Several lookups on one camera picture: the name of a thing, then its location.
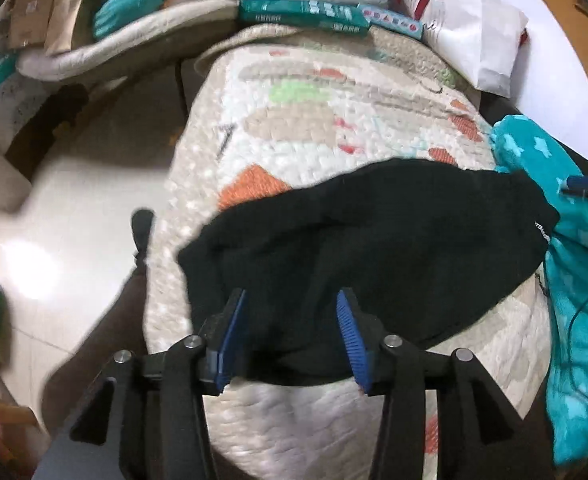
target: white paper bag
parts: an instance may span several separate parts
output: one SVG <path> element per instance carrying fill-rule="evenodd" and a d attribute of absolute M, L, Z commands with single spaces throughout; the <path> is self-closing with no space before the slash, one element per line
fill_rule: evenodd
<path fill-rule="evenodd" d="M 410 16 L 423 23 L 423 41 L 474 88 L 510 96 L 525 14 L 502 0 L 403 1 Z"/>

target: metal screw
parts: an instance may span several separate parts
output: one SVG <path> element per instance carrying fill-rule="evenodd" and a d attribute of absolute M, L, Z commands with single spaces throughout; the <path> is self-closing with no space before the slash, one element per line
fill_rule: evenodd
<path fill-rule="evenodd" d="M 116 354 L 114 354 L 114 360 L 118 364 L 126 363 L 130 359 L 132 359 L 132 352 L 130 352 L 129 350 L 119 350 L 118 352 L 116 352 Z"/>
<path fill-rule="evenodd" d="M 472 354 L 472 351 L 467 349 L 467 348 L 459 348 L 458 350 L 456 350 L 456 358 L 459 361 L 471 361 L 474 358 L 474 354 Z"/>
<path fill-rule="evenodd" d="M 388 348 L 398 348 L 403 344 L 403 338 L 396 334 L 389 334 L 383 338 L 383 343 Z"/>
<path fill-rule="evenodd" d="M 203 344 L 203 339 L 197 335 L 189 335 L 183 339 L 183 344 L 187 346 L 187 348 L 198 348 Z"/>

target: teal blanket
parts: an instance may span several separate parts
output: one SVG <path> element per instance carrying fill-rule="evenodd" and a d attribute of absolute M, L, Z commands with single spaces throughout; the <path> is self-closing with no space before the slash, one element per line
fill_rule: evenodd
<path fill-rule="evenodd" d="M 560 465 L 588 455 L 588 200 L 560 193 L 565 179 L 581 171 L 532 120 L 504 118 L 490 143 L 498 171 L 527 171 L 560 214 L 545 257 L 552 333 L 547 404 Z"/>

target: quilted blanket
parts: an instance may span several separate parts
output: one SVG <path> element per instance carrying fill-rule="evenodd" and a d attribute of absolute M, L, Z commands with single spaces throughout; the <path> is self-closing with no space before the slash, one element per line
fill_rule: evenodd
<path fill-rule="evenodd" d="M 409 38 L 259 25 L 197 63 L 210 66 L 152 233 L 144 328 L 153 352 L 198 329 L 174 259 L 218 210 L 394 156 L 494 167 L 490 128 L 470 99 L 478 96 Z M 532 277 L 433 350 L 470 348 L 525 415 L 548 370 L 549 338 L 546 298 Z M 204 401 L 212 444 L 244 471 L 320 480 L 367 478 L 382 400 L 363 396 L 353 379 L 305 388 L 235 379 Z M 428 395 L 424 478 L 436 478 L 437 435 Z"/>

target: black garment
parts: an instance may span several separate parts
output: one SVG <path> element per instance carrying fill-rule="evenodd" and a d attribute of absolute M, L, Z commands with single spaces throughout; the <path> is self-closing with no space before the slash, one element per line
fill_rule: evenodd
<path fill-rule="evenodd" d="M 551 233 L 557 221 L 524 172 L 392 159 L 234 206 L 178 263 L 196 329 L 235 287 L 247 290 L 247 377 L 331 381 L 351 375 L 336 321 L 341 287 L 387 330 L 429 348 L 530 277 L 548 248 L 536 224 Z"/>

